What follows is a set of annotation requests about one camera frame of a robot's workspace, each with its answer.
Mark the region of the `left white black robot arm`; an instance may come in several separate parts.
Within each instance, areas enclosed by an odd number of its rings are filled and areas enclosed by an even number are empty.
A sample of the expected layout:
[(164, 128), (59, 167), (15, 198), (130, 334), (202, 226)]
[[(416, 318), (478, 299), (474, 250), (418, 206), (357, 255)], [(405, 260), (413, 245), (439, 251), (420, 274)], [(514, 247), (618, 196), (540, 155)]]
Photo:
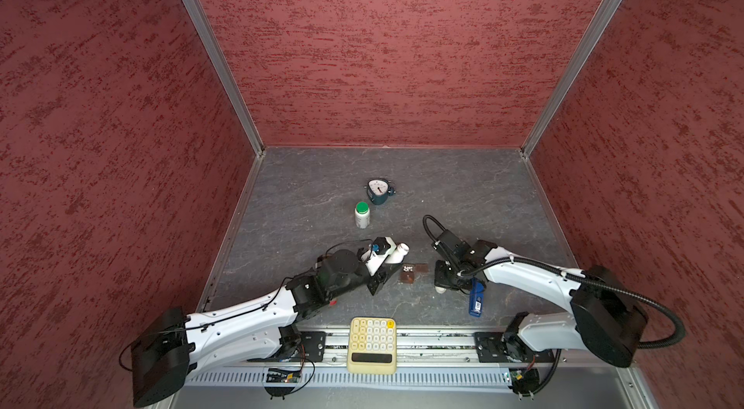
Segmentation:
[(377, 238), (358, 251), (339, 249), (260, 298), (205, 313), (170, 308), (129, 346), (133, 405), (177, 393), (190, 376), (242, 361), (285, 360), (301, 346), (298, 323), (340, 296), (376, 294), (407, 256), (407, 244)]

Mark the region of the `green cap white pill bottle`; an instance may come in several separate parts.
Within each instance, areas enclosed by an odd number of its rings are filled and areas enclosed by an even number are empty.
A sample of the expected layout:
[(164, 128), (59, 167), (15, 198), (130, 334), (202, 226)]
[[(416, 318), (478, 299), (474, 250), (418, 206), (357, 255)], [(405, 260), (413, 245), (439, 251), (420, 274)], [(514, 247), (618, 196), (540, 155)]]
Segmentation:
[(360, 229), (366, 229), (370, 225), (371, 211), (368, 203), (358, 202), (355, 207), (355, 223)]

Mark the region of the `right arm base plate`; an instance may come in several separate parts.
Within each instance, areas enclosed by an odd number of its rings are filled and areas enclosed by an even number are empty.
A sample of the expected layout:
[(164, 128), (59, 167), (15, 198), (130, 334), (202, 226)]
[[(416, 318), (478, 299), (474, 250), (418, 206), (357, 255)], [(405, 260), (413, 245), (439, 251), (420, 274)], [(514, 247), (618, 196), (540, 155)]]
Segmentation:
[(516, 337), (503, 333), (474, 333), (475, 349), (481, 364), (548, 364), (555, 359), (551, 350), (533, 351)]

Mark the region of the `small white pill bottle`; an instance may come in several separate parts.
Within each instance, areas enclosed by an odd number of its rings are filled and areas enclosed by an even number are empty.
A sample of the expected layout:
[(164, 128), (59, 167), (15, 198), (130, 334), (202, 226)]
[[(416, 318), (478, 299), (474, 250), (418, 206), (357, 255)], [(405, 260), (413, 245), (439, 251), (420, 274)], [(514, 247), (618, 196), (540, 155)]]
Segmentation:
[(409, 246), (407, 244), (398, 244), (395, 246), (394, 250), (388, 255), (388, 257), (385, 259), (386, 265), (398, 265), (402, 264), (405, 257), (410, 252)]

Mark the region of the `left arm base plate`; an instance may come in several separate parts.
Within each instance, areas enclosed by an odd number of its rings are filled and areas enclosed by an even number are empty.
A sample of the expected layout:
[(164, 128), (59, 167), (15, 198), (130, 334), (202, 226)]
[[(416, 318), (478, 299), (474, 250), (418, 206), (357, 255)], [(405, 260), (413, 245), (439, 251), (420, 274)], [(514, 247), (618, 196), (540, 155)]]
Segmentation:
[(254, 362), (301, 364), (304, 359), (309, 359), (318, 364), (324, 359), (327, 333), (300, 331), (296, 337), (298, 338), (296, 346), (280, 350), (277, 355), (263, 360), (254, 359)]

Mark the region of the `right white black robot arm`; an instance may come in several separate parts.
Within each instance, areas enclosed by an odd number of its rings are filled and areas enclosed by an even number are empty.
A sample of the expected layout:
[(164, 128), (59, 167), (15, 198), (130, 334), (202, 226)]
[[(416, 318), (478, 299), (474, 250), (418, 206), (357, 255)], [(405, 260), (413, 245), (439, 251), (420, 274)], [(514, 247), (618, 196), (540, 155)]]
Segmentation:
[(609, 270), (561, 268), (517, 255), (494, 242), (470, 246), (451, 231), (431, 236), (442, 259), (440, 289), (474, 291), (486, 283), (519, 289), (558, 306), (552, 314), (519, 312), (497, 348), (513, 362), (544, 351), (583, 350), (617, 368), (631, 366), (648, 323), (641, 300), (626, 293)]

